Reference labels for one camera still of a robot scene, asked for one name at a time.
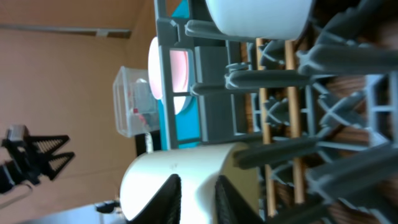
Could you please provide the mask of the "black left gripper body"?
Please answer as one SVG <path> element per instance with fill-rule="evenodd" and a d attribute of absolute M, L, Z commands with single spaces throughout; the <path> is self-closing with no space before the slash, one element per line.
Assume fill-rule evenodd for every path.
<path fill-rule="evenodd" d="M 8 193 L 25 181 L 33 185 L 40 184 L 40 173 L 29 161 L 25 138 L 23 141 L 12 142 L 5 136 L 1 141 L 1 147 L 5 148 L 11 157 L 10 160 L 1 164 L 1 193 Z"/>

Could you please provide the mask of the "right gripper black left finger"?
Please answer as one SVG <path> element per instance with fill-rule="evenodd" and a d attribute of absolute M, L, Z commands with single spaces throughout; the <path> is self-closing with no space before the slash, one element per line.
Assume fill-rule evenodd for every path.
<path fill-rule="evenodd" d="M 149 203 L 128 224 L 179 224 L 181 216 L 182 184 L 172 174 Z"/>

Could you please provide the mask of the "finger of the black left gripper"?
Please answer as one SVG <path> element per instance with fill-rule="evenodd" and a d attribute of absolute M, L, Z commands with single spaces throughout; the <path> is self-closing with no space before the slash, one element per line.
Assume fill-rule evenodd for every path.
<path fill-rule="evenodd" d="M 52 155 L 70 140 L 67 135 L 58 136 L 28 136 L 26 143 L 38 153 Z"/>
<path fill-rule="evenodd" d="M 55 180 L 59 173 L 68 165 L 75 157 L 74 152 L 64 152 L 61 154 L 50 154 L 43 157 L 40 162 L 40 171 L 44 176 L 50 180 Z"/>

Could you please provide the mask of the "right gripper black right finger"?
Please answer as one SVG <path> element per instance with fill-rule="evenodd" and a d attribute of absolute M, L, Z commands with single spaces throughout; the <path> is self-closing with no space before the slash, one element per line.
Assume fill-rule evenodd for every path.
<path fill-rule="evenodd" d="M 217 178 L 215 204 L 219 224 L 264 224 L 225 175 Z"/>

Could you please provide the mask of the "cream cup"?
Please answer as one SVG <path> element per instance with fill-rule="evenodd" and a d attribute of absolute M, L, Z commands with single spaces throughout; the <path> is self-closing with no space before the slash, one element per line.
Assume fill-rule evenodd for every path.
<path fill-rule="evenodd" d="M 242 170 L 233 162 L 233 154 L 248 147 L 233 142 L 140 155 L 127 168 L 120 186 L 125 218 L 136 218 L 172 174 L 181 178 L 181 223 L 216 223 L 215 183 L 219 175 L 225 175 L 251 210 L 259 212 L 257 170 Z"/>

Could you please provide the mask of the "red snack wrapper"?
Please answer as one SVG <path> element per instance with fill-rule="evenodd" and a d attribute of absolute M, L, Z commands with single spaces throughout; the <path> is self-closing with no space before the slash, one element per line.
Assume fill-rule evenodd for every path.
<path fill-rule="evenodd" d="M 145 94 L 141 93 L 139 90 L 133 91 L 133 114 L 136 115 L 142 124 L 148 125 L 147 118 L 145 114 L 147 113 L 147 100 Z"/>

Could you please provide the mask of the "wooden chopstick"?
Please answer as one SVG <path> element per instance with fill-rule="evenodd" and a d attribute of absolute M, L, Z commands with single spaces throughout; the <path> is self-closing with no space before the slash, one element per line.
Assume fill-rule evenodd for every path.
<path fill-rule="evenodd" d="M 261 64 L 262 50 L 260 46 L 264 44 L 263 39 L 256 39 L 256 58 L 257 58 L 257 69 L 263 70 L 264 66 Z M 261 126 L 262 126 L 262 137 L 264 144 L 270 144 L 272 142 L 271 129 L 266 123 L 267 111 L 264 107 L 264 103 L 267 101 L 267 89 L 259 89 L 259 99 L 261 108 Z M 277 213 L 277 201 L 275 197 L 275 185 L 271 178 L 272 169 L 270 165 L 265 165 L 265 180 L 266 180 L 266 203 L 267 203 L 267 216 L 273 217 Z"/>
<path fill-rule="evenodd" d="M 294 41 L 285 41 L 285 68 L 295 70 Z M 299 138 L 302 135 L 300 122 L 299 96 L 295 86 L 287 88 L 290 117 L 290 136 Z M 303 165 L 299 157 L 293 158 L 294 200 L 296 204 L 305 202 L 305 182 L 303 179 Z"/>

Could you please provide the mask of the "white round plate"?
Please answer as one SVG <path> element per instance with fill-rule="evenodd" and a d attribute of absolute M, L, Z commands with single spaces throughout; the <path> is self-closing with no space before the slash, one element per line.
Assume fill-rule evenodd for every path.
<path fill-rule="evenodd" d="M 149 84 L 152 95 L 156 100 L 163 100 L 163 91 L 162 91 L 162 75 L 160 71 L 160 56 L 159 56 L 159 43 L 158 38 L 154 37 L 150 43 L 149 47 L 149 55 L 148 55 L 148 75 L 149 75 Z M 175 114 L 179 114 L 183 111 L 187 106 L 187 100 L 189 97 L 187 96 L 178 96 L 174 98 L 174 110 Z"/>

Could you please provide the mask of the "white bowl with rice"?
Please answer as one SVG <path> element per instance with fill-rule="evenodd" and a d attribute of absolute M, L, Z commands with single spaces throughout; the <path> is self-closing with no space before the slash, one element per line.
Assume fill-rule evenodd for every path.
<path fill-rule="evenodd" d="M 314 5 L 314 0 L 206 0 L 222 33 L 255 39 L 299 39 Z"/>

